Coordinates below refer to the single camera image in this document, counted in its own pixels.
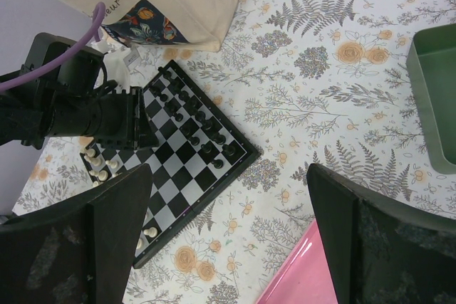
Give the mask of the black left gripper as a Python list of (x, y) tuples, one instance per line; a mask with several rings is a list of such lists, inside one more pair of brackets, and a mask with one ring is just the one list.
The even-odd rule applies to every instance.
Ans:
[(104, 55), (80, 49), (41, 77), (1, 91), (1, 143), (41, 149), (47, 137), (92, 137), (104, 148), (157, 147), (143, 89), (117, 91)]

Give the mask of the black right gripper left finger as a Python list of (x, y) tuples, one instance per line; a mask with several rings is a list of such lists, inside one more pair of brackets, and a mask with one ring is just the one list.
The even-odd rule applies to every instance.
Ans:
[(2, 303), (121, 303), (147, 211), (142, 164), (1, 225)]

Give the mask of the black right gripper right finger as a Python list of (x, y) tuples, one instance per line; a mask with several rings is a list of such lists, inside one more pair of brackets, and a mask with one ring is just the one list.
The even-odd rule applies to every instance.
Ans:
[(322, 164), (311, 164), (306, 179), (339, 303), (455, 302), (455, 220)]

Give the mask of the black white chess board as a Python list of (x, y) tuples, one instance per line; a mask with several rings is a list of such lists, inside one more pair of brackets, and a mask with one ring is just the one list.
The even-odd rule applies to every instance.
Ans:
[(197, 84), (170, 61), (143, 89), (158, 146), (112, 150), (92, 142), (81, 152), (89, 177), (114, 176), (139, 164), (152, 171), (152, 189), (133, 268), (143, 267), (260, 153)]

